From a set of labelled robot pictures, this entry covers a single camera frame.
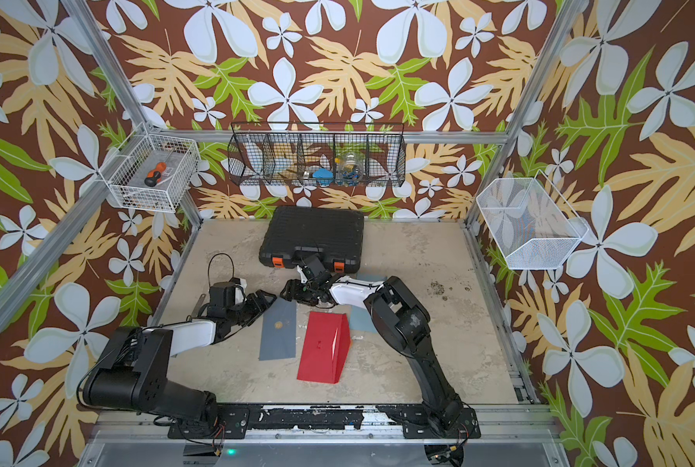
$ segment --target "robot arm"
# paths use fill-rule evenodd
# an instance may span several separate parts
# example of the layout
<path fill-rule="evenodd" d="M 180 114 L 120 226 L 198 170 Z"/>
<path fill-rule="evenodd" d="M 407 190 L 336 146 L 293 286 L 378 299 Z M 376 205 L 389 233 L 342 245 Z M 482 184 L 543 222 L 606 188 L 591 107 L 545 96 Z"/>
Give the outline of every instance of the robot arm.
<path fill-rule="evenodd" d="M 366 282 L 330 274 L 316 255 L 298 266 L 301 281 L 292 279 L 281 297 L 316 306 L 320 302 L 365 308 L 379 335 L 407 358 L 420 385 L 428 424 L 438 437 L 456 435 L 462 400 L 446 380 L 430 341 L 430 314 L 396 276 Z"/>
<path fill-rule="evenodd" d="M 85 403 L 171 417 L 180 430 L 212 435 L 218 425 L 215 395 L 169 381 L 166 372 L 171 356 L 225 341 L 233 335 L 232 326 L 249 326 L 276 299 L 263 291 L 244 299 L 246 283 L 232 281 L 212 285 L 202 318 L 165 327 L 118 328 L 88 372 Z"/>

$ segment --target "blue object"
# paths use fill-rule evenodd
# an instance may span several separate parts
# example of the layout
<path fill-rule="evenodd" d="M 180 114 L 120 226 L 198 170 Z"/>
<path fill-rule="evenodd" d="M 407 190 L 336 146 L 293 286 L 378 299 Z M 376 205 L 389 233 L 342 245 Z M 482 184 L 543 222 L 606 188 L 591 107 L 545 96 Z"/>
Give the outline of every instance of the blue object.
<path fill-rule="evenodd" d="M 296 302 L 278 298 L 262 316 L 259 360 L 296 357 Z"/>
<path fill-rule="evenodd" d="M 386 276 L 377 276 L 376 274 L 361 274 L 356 275 L 356 279 L 374 282 L 378 280 L 386 280 Z M 350 312 L 350 328 L 353 331 L 376 332 L 376 327 L 371 321 L 371 315 L 365 308 L 352 306 Z"/>
<path fill-rule="evenodd" d="M 332 183 L 335 178 L 332 172 L 328 171 L 327 169 L 319 169 L 314 173 L 313 176 L 316 181 L 319 182 L 320 186 L 323 187 L 330 186 L 330 183 Z"/>

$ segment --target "white arm segment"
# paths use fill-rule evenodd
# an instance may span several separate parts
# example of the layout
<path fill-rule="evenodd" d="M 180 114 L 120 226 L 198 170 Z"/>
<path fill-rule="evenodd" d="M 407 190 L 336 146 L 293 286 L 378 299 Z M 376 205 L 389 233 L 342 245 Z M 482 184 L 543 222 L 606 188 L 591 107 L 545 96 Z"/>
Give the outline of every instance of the white arm segment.
<path fill-rule="evenodd" d="M 197 347 L 205 347 L 212 344 L 215 338 L 215 323 L 208 320 L 192 320 L 184 323 L 164 326 L 166 330 L 172 330 L 171 355 L 184 352 Z"/>
<path fill-rule="evenodd" d="M 338 305 L 353 305 L 365 309 L 363 300 L 379 290 L 383 284 L 384 282 L 381 280 L 370 283 L 343 276 L 330 287 L 330 294 Z"/>

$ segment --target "black wire basket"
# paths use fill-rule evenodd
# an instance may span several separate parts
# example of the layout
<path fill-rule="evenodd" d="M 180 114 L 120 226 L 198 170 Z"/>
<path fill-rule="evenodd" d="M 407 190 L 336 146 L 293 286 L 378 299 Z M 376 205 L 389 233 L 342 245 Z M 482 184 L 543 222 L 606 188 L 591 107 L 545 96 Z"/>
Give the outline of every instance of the black wire basket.
<path fill-rule="evenodd" d="M 288 123 L 291 125 L 297 128 L 303 123 Z M 321 131 L 234 129 L 228 144 L 231 181 L 237 185 L 322 187 L 404 183 L 403 126 L 399 131 L 391 126 L 391 130 L 382 132 L 346 132 L 330 130 L 329 125 L 337 124 L 320 123 Z"/>

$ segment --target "black toolbox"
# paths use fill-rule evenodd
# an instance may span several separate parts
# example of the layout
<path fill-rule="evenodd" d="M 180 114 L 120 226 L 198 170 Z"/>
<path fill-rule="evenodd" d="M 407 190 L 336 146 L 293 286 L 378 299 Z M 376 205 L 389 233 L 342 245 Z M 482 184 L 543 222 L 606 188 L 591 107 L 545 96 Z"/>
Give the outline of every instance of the black toolbox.
<path fill-rule="evenodd" d="M 259 248 L 259 261 L 292 269 L 298 259 L 319 253 L 327 270 L 353 274 L 360 268 L 362 245 L 360 211 L 280 206 Z"/>

